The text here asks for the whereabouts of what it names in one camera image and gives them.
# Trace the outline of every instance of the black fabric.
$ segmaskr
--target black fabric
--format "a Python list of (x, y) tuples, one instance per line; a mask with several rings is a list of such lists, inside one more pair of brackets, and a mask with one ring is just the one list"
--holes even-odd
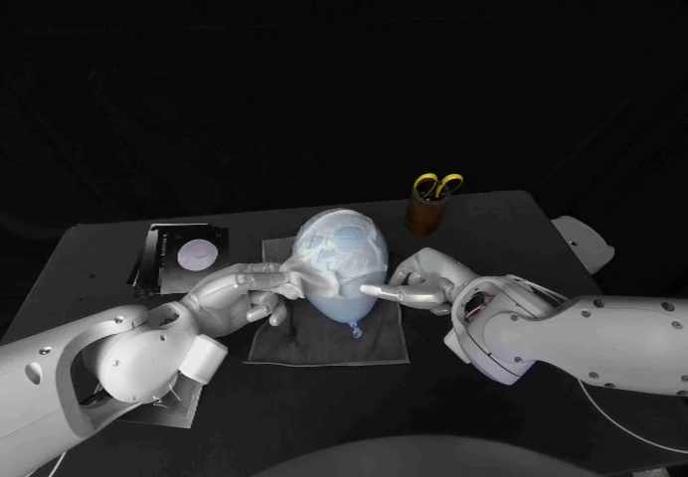
[[(371, 217), (401, 256), (431, 246), (476, 273), (515, 273), (568, 297), (599, 292), (530, 194), (453, 197), (429, 238), (406, 230), (406, 205), (407, 201), (342, 205)], [(254, 262), (261, 260), (261, 239), (294, 235), (300, 224), (331, 208), (175, 222), (227, 227), (231, 262)], [(149, 226), (150, 222), (123, 223), (68, 231), (5, 342), (77, 319), (67, 310), (80, 298), (127, 290), (133, 296), (126, 279)], [(688, 462), (687, 455), (651, 447), (609, 423), (567, 373), (538, 363), (512, 386), (495, 383), (443, 344), (449, 318), (406, 307), (401, 314), (407, 366), (248, 366), (261, 326), (250, 324), (219, 339), (230, 353), (204, 387), (192, 428), (116, 422), (68, 452), (56, 475), (250, 476), (336, 444), (410, 433), (508, 442), (602, 474)], [(662, 443), (671, 440), (680, 446), (688, 440), (688, 411), (680, 398), (606, 391), (613, 407), (635, 409), (628, 415), (645, 429), (654, 427), (655, 435), (665, 432), (658, 414), (682, 423), (682, 433)]]
[[(292, 256), (293, 244), (294, 237), (264, 240), (264, 261), (283, 262)], [(387, 275), (398, 263), (398, 258), (390, 262)], [(408, 363), (398, 303), (377, 301), (358, 322), (359, 338), (352, 336), (351, 326), (333, 321), (309, 300), (297, 299), (287, 306), (292, 313), (284, 323), (273, 326), (266, 321), (256, 333), (250, 364), (362, 366)]]

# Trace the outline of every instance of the scissors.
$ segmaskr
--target scissors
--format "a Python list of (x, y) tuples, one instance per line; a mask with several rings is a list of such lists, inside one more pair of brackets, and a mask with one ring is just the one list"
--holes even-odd
[(462, 187), (463, 176), (460, 174), (449, 174), (440, 181), (434, 174), (423, 174), (413, 184), (413, 188), (423, 199), (430, 201), (440, 200), (446, 195), (453, 194)]

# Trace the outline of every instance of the pen holder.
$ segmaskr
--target pen holder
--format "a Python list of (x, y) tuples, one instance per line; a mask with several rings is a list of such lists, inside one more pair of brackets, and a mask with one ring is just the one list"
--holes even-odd
[(452, 194), (440, 200), (429, 201), (418, 195), (416, 187), (411, 188), (411, 198), (406, 210), (406, 227), (417, 236), (429, 236), (440, 227), (442, 215), (447, 207)]

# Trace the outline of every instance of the gray cloth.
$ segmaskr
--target gray cloth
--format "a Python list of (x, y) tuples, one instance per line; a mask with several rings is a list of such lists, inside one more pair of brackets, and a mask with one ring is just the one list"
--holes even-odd
[[(263, 241), (264, 261), (292, 256), (294, 237)], [(289, 302), (290, 318), (280, 326), (263, 324), (254, 337), (248, 364), (283, 366), (364, 366), (410, 363), (398, 303), (378, 300), (359, 320), (359, 338), (351, 326), (333, 321), (309, 300)]]

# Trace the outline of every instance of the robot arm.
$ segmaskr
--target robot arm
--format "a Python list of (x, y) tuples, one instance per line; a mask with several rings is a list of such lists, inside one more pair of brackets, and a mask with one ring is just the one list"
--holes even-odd
[[(605, 296), (566, 301), (512, 275), (478, 277), (430, 250), (400, 266), (394, 277), (401, 280), (364, 285), (361, 292), (421, 309), (446, 309), (452, 303), (444, 343), (486, 376), (511, 385), (544, 361), (590, 385), (688, 396), (688, 300)], [(408, 285), (397, 286), (406, 276)]]
[[(237, 264), (209, 275), (181, 302), (121, 306), (0, 347), (0, 469), (25, 477), (126, 412), (169, 393), (181, 372), (206, 385), (227, 356), (219, 337), (273, 313), (266, 291), (290, 281), (276, 264)], [(84, 351), (104, 391), (80, 403), (72, 361)]]

